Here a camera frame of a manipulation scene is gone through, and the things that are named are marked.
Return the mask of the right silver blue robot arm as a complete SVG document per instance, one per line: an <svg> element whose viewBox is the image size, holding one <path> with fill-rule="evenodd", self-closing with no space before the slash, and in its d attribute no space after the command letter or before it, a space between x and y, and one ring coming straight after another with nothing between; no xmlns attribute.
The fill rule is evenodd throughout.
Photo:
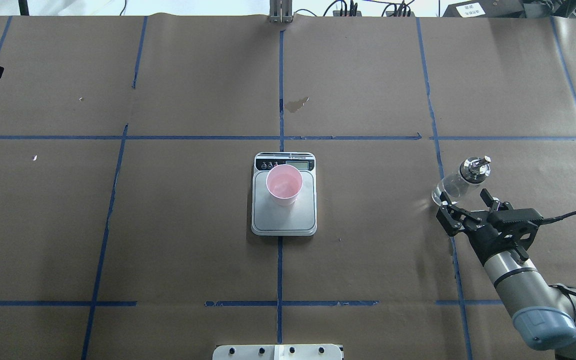
<svg viewBox="0 0 576 360"><path fill-rule="evenodd" d="M547 284L528 254L540 226L570 217L543 217L482 189L484 210L457 206L442 191L436 218L446 234L463 233L487 273L512 325L535 351L554 350L557 360L576 360L576 286Z"/></svg>

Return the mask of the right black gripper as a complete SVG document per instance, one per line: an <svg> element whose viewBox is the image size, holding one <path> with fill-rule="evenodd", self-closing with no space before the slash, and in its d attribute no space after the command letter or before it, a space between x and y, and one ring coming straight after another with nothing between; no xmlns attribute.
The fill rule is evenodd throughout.
<svg viewBox="0 0 576 360"><path fill-rule="evenodd" d="M494 197L485 187L480 191L480 198L489 214L514 210L510 202ZM436 219L451 237L463 232L465 223L465 234L481 265L485 265L492 256L516 249L519 245L519 240L514 237L517 225L500 224L496 228L494 224L482 222L482 217L474 212L458 207L448 196L439 196Z"/></svg>

